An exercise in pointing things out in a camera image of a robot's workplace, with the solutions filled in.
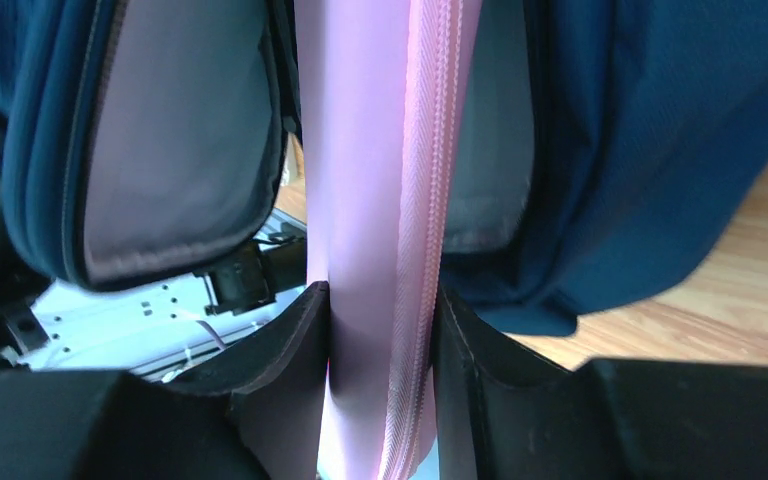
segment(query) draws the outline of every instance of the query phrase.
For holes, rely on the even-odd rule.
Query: wood grain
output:
[[[278,208],[306,221],[304,180],[282,190]],[[684,284],[585,316],[570,338],[514,338],[567,368],[592,356],[768,365],[768,169]]]

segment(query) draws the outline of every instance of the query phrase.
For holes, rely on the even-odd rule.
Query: open bag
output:
[[[264,241],[289,134],[308,228]],[[767,161],[767,2],[0,0],[0,478],[407,479],[435,436],[446,479],[754,478],[768,369],[499,330],[679,283]],[[52,280],[190,273],[308,287],[168,384],[2,371]]]

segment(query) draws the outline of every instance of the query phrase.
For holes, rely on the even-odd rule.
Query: gray padded panel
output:
[[[443,250],[505,247],[531,188],[534,118],[521,0],[484,0],[475,39]]]
[[[281,148],[266,25],[262,0],[128,2],[88,169],[91,281],[209,260],[267,217]]]

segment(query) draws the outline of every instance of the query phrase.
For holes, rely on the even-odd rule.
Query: wooden table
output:
[[[307,220],[304,178],[282,189],[278,208]],[[715,251],[684,284],[582,317],[571,338],[513,338],[567,368],[591,356],[768,365],[768,169]]]

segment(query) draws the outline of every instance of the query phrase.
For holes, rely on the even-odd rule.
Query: pink zipper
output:
[[[464,1],[414,0],[410,7],[396,311],[378,475],[387,480],[406,479],[415,467],[428,400],[431,323],[463,88],[458,60]]]

